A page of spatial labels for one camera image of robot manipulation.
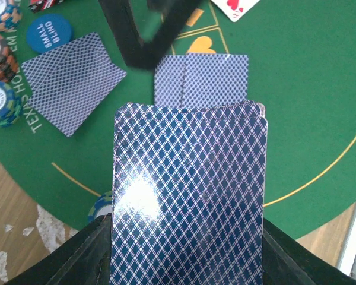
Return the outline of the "red 100 chip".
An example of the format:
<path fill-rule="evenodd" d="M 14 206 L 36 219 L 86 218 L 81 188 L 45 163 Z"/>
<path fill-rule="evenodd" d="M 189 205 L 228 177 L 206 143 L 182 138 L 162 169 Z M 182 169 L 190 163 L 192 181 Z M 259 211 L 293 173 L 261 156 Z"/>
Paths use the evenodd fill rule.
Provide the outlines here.
<path fill-rule="evenodd" d="M 0 35 L 0 81 L 9 83 L 17 74 L 18 63 L 5 38 Z"/>

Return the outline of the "blue 50 chips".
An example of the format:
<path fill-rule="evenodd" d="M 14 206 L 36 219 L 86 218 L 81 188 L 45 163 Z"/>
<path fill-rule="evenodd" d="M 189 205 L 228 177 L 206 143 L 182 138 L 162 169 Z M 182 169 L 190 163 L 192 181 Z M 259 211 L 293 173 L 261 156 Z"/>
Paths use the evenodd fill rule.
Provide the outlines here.
<path fill-rule="evenodd" d="M 22 111 L 21 97 L 9 84 L 0 81 L 0 128 L 14 124 Z"/>
<path fill-rule="evenodd" d="M 98 216 L 107 215 L 112 211 L 112 191 L 101 195 L 88 212 L 87 221 L 91 223 Z"/>

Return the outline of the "blue orange 10 chip stack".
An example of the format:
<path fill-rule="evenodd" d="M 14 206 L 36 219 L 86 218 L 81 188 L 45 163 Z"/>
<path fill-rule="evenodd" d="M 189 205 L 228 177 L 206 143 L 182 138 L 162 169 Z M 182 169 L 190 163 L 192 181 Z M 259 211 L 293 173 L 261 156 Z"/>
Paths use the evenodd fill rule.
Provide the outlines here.
<path fill-rule="evenodd" d="M 0 0 L 0 32 L 14 30 L 22 19 L 22 12 L 15 1 Z"/>

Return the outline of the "black red triangular all-in button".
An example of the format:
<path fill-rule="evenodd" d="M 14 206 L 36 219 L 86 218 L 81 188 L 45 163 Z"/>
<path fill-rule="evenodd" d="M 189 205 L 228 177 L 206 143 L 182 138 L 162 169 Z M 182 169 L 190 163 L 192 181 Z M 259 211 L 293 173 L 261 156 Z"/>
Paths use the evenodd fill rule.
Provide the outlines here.
<path fill-rule="evenodd" d="M 64 0 L 30 0 L 28 8 L 37 13 L 63 3 Z"/>

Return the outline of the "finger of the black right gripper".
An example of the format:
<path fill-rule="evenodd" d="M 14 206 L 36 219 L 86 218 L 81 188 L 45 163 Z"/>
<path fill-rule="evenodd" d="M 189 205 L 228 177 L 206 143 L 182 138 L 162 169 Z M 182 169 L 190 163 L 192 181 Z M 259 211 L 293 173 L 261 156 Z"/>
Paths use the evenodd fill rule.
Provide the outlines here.
<path fill-rule="evenodd" d="M 201 1 L 148 1 L 148 8 L 164 17 L 154 37 L 147 41 L 139 33 L 129 1 L 99 4 L 127 67 L 154 70 Z"/>

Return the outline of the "blue playing card deck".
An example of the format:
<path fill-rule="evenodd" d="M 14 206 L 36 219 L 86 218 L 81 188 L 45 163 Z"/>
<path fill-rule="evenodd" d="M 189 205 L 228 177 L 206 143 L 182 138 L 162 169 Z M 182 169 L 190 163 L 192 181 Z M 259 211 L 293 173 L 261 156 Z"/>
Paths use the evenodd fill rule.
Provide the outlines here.
<path fill-rule="evenodd" d="M 111 284 L 262 284 L 260 103 L 115 114 Z"/>

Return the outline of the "blue small blind button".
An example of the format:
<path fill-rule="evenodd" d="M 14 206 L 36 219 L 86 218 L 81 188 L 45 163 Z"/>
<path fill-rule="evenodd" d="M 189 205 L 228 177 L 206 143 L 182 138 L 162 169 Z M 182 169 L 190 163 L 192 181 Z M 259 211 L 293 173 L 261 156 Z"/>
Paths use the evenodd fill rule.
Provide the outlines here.
<path fill-rule="evenodd" d="M 32 50 L 42 54 L 70 42 L 73 33 L 72 25 L 65 17 L 46 14 L 30 24 L 26 41 Z"/>

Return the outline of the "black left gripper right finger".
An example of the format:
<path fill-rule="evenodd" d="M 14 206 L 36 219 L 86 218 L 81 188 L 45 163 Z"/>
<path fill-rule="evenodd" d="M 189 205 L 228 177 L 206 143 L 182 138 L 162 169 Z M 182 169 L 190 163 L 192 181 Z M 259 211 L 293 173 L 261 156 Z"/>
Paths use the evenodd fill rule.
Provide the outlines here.
<path fill-rule="evenodd" d="M 262 264 L 263 284 L 356 284 L 267 219 L 263 221 Z"/>

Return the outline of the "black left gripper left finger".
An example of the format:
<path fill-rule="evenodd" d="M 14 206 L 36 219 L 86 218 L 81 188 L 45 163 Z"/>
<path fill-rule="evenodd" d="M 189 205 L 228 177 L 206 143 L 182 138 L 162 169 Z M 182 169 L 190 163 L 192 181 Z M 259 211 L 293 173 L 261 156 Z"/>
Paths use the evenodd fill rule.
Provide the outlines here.
<path fill-rule="evenodd" d="M 110 214 L 97 217 L 7 284 L 109 284 Z"/>

